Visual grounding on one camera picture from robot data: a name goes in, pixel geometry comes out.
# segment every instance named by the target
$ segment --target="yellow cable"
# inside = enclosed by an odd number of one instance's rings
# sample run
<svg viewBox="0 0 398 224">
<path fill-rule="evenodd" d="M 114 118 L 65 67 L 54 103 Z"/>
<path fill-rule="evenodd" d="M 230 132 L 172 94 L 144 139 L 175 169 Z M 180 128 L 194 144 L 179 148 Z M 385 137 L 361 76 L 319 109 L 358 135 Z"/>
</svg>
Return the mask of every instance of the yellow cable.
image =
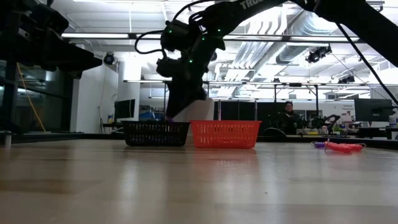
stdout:
<svg viewBox="0 0 398 224">
<path fill-rule="evenodd" d="M 22 80 L 22 84 L 24 84 L 24 88 L 25 88 L 27 99 L 29 100 L 30 106 L 32 107 L 33 112 L 35 113 L 37 120 L 39 120 L 39 123 L 40 123 L 43 131 L 45 132 L 45 128 L 44 128 L 44 125 L 42 123 L 42 120 L 39 118 L 39 115 L 37 114 L 36 109 L 33 106 L 32 100 L 30 100 L 30 96 L 29 96 L 29 94 L 27 92 L 27 88 L 26 88 L 26 85 L 25 85 L 25 80 L 24 80 L 24 77 L 22 76 L 21 68 L 19 67 L 18 63 L 17 63 L 17 68 L 18 68 L 19 76 L 21 77 L 21 80 Z"/>
</svg>

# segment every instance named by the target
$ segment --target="wooden table surface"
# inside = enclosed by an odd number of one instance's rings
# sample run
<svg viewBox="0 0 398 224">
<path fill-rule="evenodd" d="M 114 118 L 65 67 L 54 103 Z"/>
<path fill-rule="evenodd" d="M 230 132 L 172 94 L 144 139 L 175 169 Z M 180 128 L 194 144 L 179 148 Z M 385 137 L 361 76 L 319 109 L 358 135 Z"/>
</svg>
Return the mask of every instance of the wooden table surface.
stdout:
<svg viewBox="0 0 398 224">
<path fill-rule="evenodd" d="M 0 224 L 398 223 L 398 153 L 62 141 L 0 149 Z"/>
</svg>

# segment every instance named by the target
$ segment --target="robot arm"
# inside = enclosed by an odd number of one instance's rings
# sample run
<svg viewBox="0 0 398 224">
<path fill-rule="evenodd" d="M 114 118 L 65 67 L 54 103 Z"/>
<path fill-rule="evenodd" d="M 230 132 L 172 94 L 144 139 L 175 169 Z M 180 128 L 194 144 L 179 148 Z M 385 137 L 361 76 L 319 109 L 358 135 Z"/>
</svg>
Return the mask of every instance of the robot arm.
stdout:
<svg viewBox="0 0 398 224">
<path fill-rule="evenodd" d="M 179 50 L 181 58 L 163 58 L 157 72 L 172 77 L 167 116 L 174 117 L 195 100 L 204 100 L 202 76 L 216 49 L 225 49 L 223 37 L 241 22 L 287 0 L 237 0 L 220 2 L 194 13 L 189 23 L 167 22 L 161 37 L 162 49 Z M 398 27 L 374 10 L 365 0 L 292 0 L 330 22 L 344 24 L 371 47 L 398 66 Z"/>
</svg>

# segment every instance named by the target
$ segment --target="purple object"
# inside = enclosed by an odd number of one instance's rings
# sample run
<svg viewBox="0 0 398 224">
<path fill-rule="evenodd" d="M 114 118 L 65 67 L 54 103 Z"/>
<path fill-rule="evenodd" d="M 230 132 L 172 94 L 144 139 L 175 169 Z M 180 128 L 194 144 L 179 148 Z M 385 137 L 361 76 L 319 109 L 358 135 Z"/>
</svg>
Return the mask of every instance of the purple object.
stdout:
<svg viewBox="0 0 398 224">
<path fill-rule="evenodd" d="M 325 147 L 324 142 L 311 142 L 311 145 L 315 148 L 324 148 Z"/>
</svg>

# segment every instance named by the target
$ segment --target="plastic basket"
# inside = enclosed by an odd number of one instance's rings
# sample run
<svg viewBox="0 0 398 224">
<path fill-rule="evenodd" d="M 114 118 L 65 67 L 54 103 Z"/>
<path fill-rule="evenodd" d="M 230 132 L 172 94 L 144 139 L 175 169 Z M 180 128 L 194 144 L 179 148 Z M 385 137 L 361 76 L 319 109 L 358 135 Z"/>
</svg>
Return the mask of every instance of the plastic basket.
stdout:
<svg viewBox="0 0 398 224">
<path fill-rule="evenodd" d="M 252 149 L 261 121 L 191 121 L 197 148 Z"/>
<path fill-rule="evenodd" d="M 123 121 L 124 138 L 129 146 L 183 146 L 190 123 Z"/>
</svg>

